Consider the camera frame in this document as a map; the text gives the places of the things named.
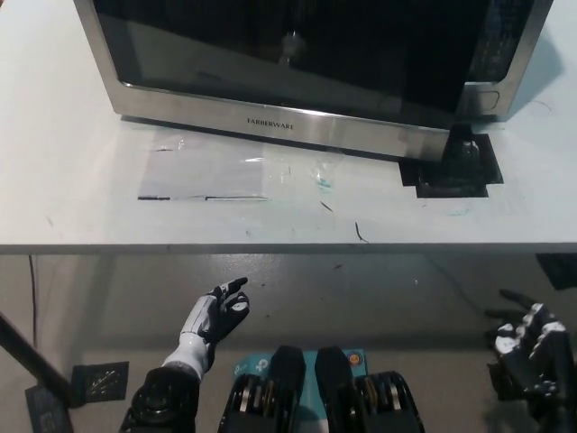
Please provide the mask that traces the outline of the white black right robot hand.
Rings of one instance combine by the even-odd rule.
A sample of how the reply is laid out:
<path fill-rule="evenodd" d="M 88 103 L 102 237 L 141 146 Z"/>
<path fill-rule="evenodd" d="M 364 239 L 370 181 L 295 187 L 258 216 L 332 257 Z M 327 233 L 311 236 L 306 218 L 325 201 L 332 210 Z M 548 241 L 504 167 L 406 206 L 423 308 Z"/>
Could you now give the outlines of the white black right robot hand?
<path fill-rule="evenodd" d="M 518 309 L 487 309 L 499 321 L 484 339 L 496 356 L 490 379 L 501 401 L 576 407 L 576 367 L 565 325 L 542 302 L 501 289 Z"/>

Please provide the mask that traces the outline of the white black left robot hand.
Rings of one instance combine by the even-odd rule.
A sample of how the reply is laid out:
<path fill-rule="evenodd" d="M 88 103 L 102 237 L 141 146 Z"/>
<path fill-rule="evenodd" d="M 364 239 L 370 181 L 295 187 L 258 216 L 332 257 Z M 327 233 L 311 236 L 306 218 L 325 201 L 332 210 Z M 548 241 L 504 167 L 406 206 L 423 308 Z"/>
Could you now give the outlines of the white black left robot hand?
<path fill-rule="evenodd" d="M 180 334 L 200 336 L 206 345 L 216 345 L 248 316 L 250 300 L 241 291 L 248 282 L 242 277 L 214 287 L 201 296 L 190 311 Z"/>

